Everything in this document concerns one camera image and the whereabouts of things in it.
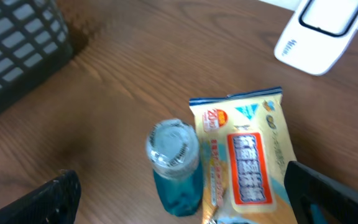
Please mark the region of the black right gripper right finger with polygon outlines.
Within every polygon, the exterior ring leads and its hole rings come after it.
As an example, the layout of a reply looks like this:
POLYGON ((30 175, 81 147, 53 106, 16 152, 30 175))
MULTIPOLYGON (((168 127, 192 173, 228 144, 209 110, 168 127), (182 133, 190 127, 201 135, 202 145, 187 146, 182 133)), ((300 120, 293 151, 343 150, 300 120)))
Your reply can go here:
POLYGON ((284 184, 298 223, 358 223, 357 191, 297 161, 284 184))

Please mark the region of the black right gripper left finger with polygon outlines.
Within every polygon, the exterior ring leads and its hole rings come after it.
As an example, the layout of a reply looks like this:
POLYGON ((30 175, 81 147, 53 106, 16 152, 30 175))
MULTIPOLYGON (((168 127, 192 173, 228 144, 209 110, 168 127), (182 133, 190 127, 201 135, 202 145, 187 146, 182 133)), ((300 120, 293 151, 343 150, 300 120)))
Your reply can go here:
POLYGON ((56 178, 0 209, 0 224, 74 224, 81 184, 74 170, 56 178))

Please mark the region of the yellow snack bag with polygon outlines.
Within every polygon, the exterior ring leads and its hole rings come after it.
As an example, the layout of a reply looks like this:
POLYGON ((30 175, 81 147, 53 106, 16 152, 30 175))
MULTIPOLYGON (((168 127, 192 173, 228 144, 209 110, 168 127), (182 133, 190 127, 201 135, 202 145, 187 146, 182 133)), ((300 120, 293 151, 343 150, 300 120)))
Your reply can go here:
POLYGON ((192 98, 203 165, 203 223, 296 223, 284 186, 296 159, 280 87, 192 98))

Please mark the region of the blue liquid bottle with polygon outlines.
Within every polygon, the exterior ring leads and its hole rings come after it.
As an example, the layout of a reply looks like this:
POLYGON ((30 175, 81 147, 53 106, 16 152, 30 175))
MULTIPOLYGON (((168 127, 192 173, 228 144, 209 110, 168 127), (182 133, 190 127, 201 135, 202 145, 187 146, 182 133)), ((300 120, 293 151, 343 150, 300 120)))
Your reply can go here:
POLYGON ((145 150, 164 209, 177 217, 196 213, 203 196, 200 145, 193 127, 166 119, 153 127, 145 150))

